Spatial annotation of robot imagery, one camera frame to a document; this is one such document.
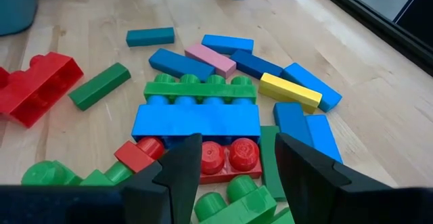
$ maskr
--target yellow block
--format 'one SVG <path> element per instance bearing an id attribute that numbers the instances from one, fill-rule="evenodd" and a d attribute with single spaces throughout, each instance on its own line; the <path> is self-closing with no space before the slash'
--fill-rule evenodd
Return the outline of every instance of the yellow block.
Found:
<path id="1" fill-rule="evenodd" d="M 281 102 L 299 102 L 302 109 L 314 113 L 322 99 L 322 94 L 295 83 L 264 73 L 260 79 L 258 92 Z"/>

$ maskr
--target blue brick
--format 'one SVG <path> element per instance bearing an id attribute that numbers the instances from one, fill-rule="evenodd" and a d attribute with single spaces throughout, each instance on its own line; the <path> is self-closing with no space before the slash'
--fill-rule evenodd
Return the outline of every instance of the blue brick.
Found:
<path id="1" fill-rule="evenodd" d="M 309 126 L 306 123 L 304 112 L 298 102 L 279 102 L 273 107 L 275 124 L 282 133 L 313 147 Z"/>
<path id="2" fill-rule="evenodd" d="M 225 37 L 221 35 L 204 35 L 202 45 L 218 53 L 231 55 L 239 49 L 252 53 L 254 41 L 252 39 Z"/>
<path id="3" fill-rule="evenodd" d="M 202 82 L 205 82 L 210 75 L 215 73 L 215 68 L 208 64 L 162 48 L 149 58 L 149 63 L 152 68 L 177 78 L 184 74 L 194 74 Z"/>
<path id="4" fill-rule="evenodd" d="M 129 47 L 170 44 L 175 42 L 175 30 L 170 28 L 152 28 L 130 30 L 127 33 Z"/>
<path id="5" fill-rule="evenodd" d="M 309 126 L 311 137 L 313 138 L 314 148 L 333 158 L 339 163 L 343 163 L 336 140 L 332 135 L 331 127 L 325 115 L 306 116 L 306 123 Z"/>
<path id="6" fill-rule="evenodd" d="M 321 93 L 322 100 L 320 101 L 319 108 L 324 112 L 329 112 L 332 108 L 337 106 L 338 102 L 342 99 L 342 96 L 337 91 L 327 86 L 324 82 L 296 62 L 285 68 L 281 77 L 285 80 Z"/>
<path id="7" fill-rule="evenodd" d="M 166 148 L 193 133 L 203 141 L 229 145 L 240 137 L 258 142 L 260 118 L 257 105 L 140 105 L 132 130 L 139 141 L 145 136 L 161 137 Z"/>
<path id="8" fill-rule="evenodd" d="M 264 72 L 280 76 L 283 68 L 242 50 L 237 50 L 230 59 L 236 62 L 236 69 L 260 79 Z"/>

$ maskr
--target building block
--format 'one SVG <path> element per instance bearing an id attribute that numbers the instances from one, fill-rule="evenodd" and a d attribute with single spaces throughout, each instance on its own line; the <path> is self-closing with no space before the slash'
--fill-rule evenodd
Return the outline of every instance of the building block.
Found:
<path id="1" fill-rule="evenodd" d="M 260 79 L 258 92 L 280 102 L 299 102 L 307 113 L 314 113 L 322 94 L 292 82 L 264 73 Z"/>
<path id="2" fill-rule="evenodd" d="M 215 67 L 215 72 L 224 78 L 231 76 L 236 70 L 236 63 L 201 44 L 195 44 L 185 50 L 185 56 Z"/>
<path id="3" fill-rule="evenodd" d="M 321 93 L 322 99 L 319 108 L 324 112 L 329 112 L 332 108 L 337 106 L 338 102 L 342 99 L 342 96 L 337 91 L 327 86 L 324 82 L 296 62 L 287 68 L 284 68 L 281 77 L 285 80 Z"/>
<path id="4" fill-rule="evenodd" d="M 336 144 L 336 140 L 332 135 L 331 127 L 325 115 L 310 115 L 306 116 L 306 123 L 309 126 L 313 145 L 316 150 L 333 158 L 339 163 L 343 163 L 340 152 Z"/>
<path id="5" fill-rule="evenodd" d="M 164 153 L 164 146 L 159 139 L 145 137 L 135 145 L 127 141 L 120 147 L 114 156 L 127 165 L 134 173 L 143 170 Z"/>
<path id="6" fill-rule="evenodd" d="M 235 77 L 230 85 L 219 75 L 211 75 L 205 83 L 192 74 L 181 77 L 180 83 L 169 74 L 158 74 L 154 82 L 148 82 L 144 88 L 144 97 L 148 100 L 153 95 L 163 95 L 173 104 L 179 96 L 193 96 L 199 104 L 207 97 L 222 97 L 226 104 L 234 99 L 247 98 L 256 103 L 256 87 L 246 76 Z"/>
<path id="7" fill-rule="evenodd" d="M 275 158 L 275 135 L 279 133 L 278 126 L 262 126 L 260 139 L 260 157 L 263 168 L 263 184 L 276 201 L 286 201 L 283 186 L 279 180 L 277 159 Z"/>
<path id="8" fill-rule="evenodd" d="M 184 74 L 194 74 L 202 82 L 215 73 L 215 68 L 211 65 L 187 58 L 183 55 L 159 49 L 152 57 L 149 58 L 150 66 L 153 69 L 165 72 L 177 78 Z"/>
<path id="9" fill-rule="evenodd" d="M 225 183 L 238 175 L 257 179 L 262 175 L 257 143 L 236 139 L 230 146 L 213 141 L 203 142 L 200 184 Z"/>
<path id="10" fill-rule="evenodd" d="M 223 103 L 219 99 L 210 97 L 208 102 Z M 131 135 L 135 141 L 146 136 L 160 137 L 164 147 L 171 148 L 193 133 L 201 133 L 204 141 L 221 145 L 242 137 L 257 142 L 260 137 L 258 107 L 252 104 L 140 105 Z"/>
<path id="11" fill-rule="evenodd" d="M 81 186 L 114 186 L 100 170 L 94 170 L 86 179 L 81 183 Z"/>
<path id="12" fill-rule="evenodd" d="M 83 76 L 73 58 L 36 55 L 26 71 L 0 71 L 0 114 L 31 127 Z"/>
<path id="13" fill-rule="evenodd" d="M 127 44 L 129 47 L 161 45 L 174 42 L 175 30 L 173 27 L 129 30 L 127 33 Z"/>
<path id="14" fill-rule="evenodd" d="M 84 111 L 130 78 L 128 69 L 117 62 L 69 93 L 69 97 Z"/>
<path id="15" fill-rule="evenodd" d="M 104 175 L 114 184 L 118 184 L 134 174 L 129 167 L 116 161 L 105 173 Z"/>
<path id="16" fill-rule="evenodd" d="M 292 213 L 289 208 L 284 208 L 278 214 L 276 214 L 268 224 L 295 224 Z"/>
<path id="17" fill-rule="evenodd" d="M 242 50 L 237 50 L 230 59 L 236 62 L 236 69 L 256 79 L 260 79 L 265 72 L 280 76 L 283 71 L 283 68 Z"/>
<path id="18" fill-rule="evenodd" d="M 200 224 L 259 224 L 273 218 L 277 207 L 265 186 L 257 187 L 250 176 L 240 175 L 227 186 L 228 206 L 220 193 L 197 200 L 194 212 Z"/>
<path id="19" fill-rule="evenodd" d="M 82 179 L 57 160 L 32 165 L 22 176 L 22 185 L 78 185 Z"/>
<path id="20" fill-rule="evenodd" d="M 218 53 L 231 55 L 237 50 L 252 53 L 254 41 L 252 39 L 226 37 L 221 35 L 204 35 L 202 45 L 207 46 Z"/>
<path id="21" fill-rule="evenodd" d="M 287 133 L 302 143 L 314 147 L 309 126 L 299 103 L 275 103 L 273 116 L 275 124 L 279 126 L 282 133 Z"/>

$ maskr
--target pink brick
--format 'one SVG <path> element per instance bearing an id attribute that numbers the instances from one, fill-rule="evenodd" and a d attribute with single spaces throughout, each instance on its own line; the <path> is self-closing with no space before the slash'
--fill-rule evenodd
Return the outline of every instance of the pink brick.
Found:
<path id="1" fill-rule="evenodd" d="M 189 58 L 214 66 L 216 73 L 224 78 L 228 78 L 236 70 L 236 63 L 233 60 L 201 44 L 188 47 L 185 50 L 185 55 Z"/>

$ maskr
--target wooden tabletop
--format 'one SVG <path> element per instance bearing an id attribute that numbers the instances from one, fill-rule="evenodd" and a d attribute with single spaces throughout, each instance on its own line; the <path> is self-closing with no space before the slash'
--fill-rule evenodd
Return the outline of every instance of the wooden tabletop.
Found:
<path id="1" fill-rule="evenodd" d="M 175 44 L 125 42 L 128 30 L 165 26 L 175 27 Z M 44 159 L 82 177 L 108 169 L 158 74 L 148 58 L 160 47 L 183 53 L 205 34 L 254 39 L 255 55 L 298 62 L 339 91 L 326 115 L 346 165 L 392 186 L 433 185 L 432 77 L 330 0 L 39 0 L 29 30 L 0 38 L 0 65 L 27 69 L 32 56 L 57 51 L 83 69 L 79 84 L 114 62 L 132 80 L 85 112 L 64 96 L 30 129 L 1 121 L 0 183 L 19 183 Z M 259 95 L 262 125 L 274 124 L 274 103 Z M 214 189 L 225 184 L 200 186 L 199 195 Z"/>

